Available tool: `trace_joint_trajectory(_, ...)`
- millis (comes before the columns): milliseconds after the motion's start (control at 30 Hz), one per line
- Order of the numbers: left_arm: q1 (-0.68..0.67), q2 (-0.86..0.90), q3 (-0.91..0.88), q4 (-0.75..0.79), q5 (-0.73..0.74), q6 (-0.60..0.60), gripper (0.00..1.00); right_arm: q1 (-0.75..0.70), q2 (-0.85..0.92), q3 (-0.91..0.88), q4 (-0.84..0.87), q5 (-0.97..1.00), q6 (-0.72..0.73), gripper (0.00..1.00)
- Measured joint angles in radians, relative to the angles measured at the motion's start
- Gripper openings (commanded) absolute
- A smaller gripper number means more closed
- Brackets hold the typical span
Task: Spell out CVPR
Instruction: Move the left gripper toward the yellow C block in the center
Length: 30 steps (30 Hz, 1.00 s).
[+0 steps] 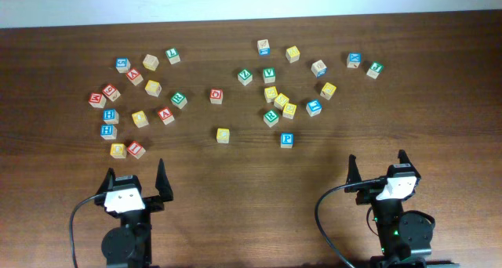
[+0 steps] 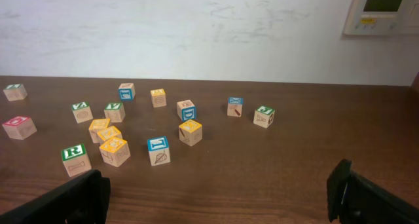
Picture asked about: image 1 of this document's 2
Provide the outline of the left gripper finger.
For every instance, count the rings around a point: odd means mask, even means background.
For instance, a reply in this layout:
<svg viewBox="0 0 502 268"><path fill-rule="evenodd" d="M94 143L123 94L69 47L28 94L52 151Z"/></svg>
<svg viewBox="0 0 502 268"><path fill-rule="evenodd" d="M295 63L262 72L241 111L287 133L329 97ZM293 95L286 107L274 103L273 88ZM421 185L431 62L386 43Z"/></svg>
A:
<svg viewBox="0 0 502 268"><path fill-rule="evenodd" d="M96 195L106 194L108 191L112 190L114 182L115 182L115 171L113 168L109 168L107 170L103 182L100 184L96 192Z"/></svg>
<svg viewBox="0 0 502 268"><path fill-rule="evenodd" d="M173 190L166 175L166 167L162 159L158 163L155 188L163 202L173 201Z"/></svg>

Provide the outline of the blue P block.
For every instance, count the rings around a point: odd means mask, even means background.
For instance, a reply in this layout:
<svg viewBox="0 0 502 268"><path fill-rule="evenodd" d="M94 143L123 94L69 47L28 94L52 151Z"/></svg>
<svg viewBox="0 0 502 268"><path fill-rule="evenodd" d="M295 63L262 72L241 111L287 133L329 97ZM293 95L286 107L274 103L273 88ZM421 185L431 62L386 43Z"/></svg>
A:
<svg viewBox="0 0 502 268"><path fill-rule="evenodd" d="M282 133L280 136L281 148L292 148L294 144L294 135L292 133Z"/></svg>

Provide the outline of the yellow C block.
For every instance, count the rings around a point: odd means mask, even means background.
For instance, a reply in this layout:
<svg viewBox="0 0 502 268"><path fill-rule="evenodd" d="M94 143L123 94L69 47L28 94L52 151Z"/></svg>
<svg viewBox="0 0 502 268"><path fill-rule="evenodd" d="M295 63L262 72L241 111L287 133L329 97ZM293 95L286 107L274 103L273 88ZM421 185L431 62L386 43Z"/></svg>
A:
<svg viewBox="0 0 502 268"><path fill-rule="evenodd" d="M230 140L230 130L218 128L216 131L216 141L218 143L229 143Z"/></svg>

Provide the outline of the green V block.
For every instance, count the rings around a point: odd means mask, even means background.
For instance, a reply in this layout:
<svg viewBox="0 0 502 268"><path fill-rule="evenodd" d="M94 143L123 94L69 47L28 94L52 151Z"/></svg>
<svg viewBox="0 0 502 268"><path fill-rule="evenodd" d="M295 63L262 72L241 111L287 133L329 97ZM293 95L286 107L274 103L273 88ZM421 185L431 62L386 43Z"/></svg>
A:
<svg viewBox="0 0 502 268"><path fill-rule="evenodd" d="M264 78L265 84L275 82L275 78L276 78L275 69L273 67L264 68L263 69L263 78Z"/></svg>

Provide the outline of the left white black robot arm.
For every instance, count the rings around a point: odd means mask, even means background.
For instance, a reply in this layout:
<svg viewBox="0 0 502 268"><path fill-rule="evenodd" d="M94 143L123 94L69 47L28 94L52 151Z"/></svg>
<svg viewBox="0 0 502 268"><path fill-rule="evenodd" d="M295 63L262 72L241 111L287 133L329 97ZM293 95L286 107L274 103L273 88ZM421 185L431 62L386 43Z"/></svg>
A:
<svg viewBox="0 0 502 268"><path fill-rule="evenodd" d="M142 197L137 176L117 177L114 169L108 169L94 201L108 215L120 220L120 226L108 231L101 243L107 267L152 266L151 214L163 211L165 203L173 200L163 160L158 163L155 189L156 195Z"/></svg>

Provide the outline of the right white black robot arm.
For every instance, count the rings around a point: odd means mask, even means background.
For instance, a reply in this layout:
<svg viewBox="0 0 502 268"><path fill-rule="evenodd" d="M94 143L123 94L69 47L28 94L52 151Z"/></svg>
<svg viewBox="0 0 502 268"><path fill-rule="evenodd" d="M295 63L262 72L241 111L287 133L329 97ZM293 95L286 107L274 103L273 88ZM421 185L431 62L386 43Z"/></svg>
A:
<svg viewBox="0 0 502 268"><path fill-rule="evenodd" d="M349 156L345 192L355 192L356 204L372 209L382 249L381 256L370 259L371 267L425 267L425 258L431 254L435 219L402 207L415 194L421 175L404 150L398 152L398 159L386 175L363 180L356 156Z"/></svg>

